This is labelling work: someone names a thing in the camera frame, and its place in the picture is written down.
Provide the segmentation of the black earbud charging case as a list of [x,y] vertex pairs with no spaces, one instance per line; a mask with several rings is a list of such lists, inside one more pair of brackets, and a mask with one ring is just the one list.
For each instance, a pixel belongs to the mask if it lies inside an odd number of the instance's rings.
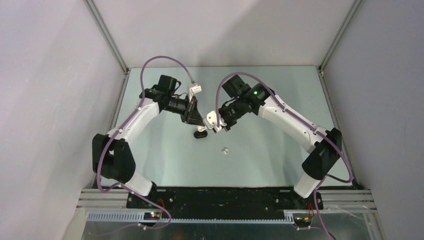
[[205,130],[205,131],[195,131],[194,133],[193,133],[193,137],[195,138],[195,139],[204,139],[204,138],[206,138],[208,136],[208,132]]

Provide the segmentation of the white earbud charging case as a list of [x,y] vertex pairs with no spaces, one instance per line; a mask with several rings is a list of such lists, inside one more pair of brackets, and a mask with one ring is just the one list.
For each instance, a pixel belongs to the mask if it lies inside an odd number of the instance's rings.
[[205,126],[197,126],[197,131],[199,132],[203,132],[205,131],[207,128]]

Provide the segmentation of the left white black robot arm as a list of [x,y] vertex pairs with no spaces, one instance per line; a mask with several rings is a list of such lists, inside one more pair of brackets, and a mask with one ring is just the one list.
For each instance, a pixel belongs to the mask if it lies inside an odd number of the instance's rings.
[[142,90],[134,110],[123,123],[106,134],[96,134],[92,140],[92,169],[96,177],[113,179],[121,188],[139,194],[138,201],[145,208],[156,206],[158,194],[152,191],[155,183],[137,172],[132,142],[162,111],[179,115],[184,124],[205,125],[197,98],[181,98],[175,93],[177,84],[177,79],[161,75],[157,84]]

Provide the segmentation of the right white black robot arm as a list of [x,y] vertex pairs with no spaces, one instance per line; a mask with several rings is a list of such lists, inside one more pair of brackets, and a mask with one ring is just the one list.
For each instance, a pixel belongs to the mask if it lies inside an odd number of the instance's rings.
[[303,174],[293,187],[291,204],[304,209],[311,202],[311,194],[327,177],[342,157],[342,134],[337,128],[327,130],[308,120],[287,105],[270,87],[256,76],[234,72],[220,83],[215,99],[224,90],[233,100],[229,105],[215,105],[217,131],[229,131],[238,119],[253,113],[270,121],[295,139],[308,153],[301,167]]

